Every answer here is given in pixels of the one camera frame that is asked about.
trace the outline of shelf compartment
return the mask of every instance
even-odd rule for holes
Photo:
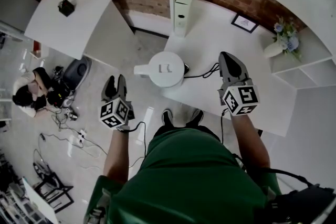
[[[336,65],[332,59],[300,68],[317,86],[336,85]]]
[[[272,73],[277,74],[332,58],[330,51],[308,27],[302,30],[298,37],[301,60],[296,60],[292,55],[274,56],[270,59]]]
[[[296,89],[312,88],[317,85],[300,69],[293,69],[276,74],[280,79]]]

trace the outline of black hair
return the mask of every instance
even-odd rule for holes
[[[18,89],[18,91],[12,97],[12,99],[13,99],[13,102],[19,106],[32,107],[34,105],[33,96],[31,92],[29,91],[28,86],[23,86],[20,89]]]

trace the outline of seated person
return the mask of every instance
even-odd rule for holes
[[[18,78],[13,86],[13,102],[31,117],[46,112],[50,106],[46,96],[51,87],[51,79],[43,67],[27,72]]]

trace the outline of white kettle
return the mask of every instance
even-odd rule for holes
[[[177,54],[163,51],[154,55],[148,65],[135,66],[134,74],[148,76],[161,88],[179,86],[184,76],[184,63]]]

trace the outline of picture frame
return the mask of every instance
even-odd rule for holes
[[[255,22],[250,17],[240,14],[240,13],[236,14],[231,24],[249,33],[252,33],[259,25],[257,22]]]

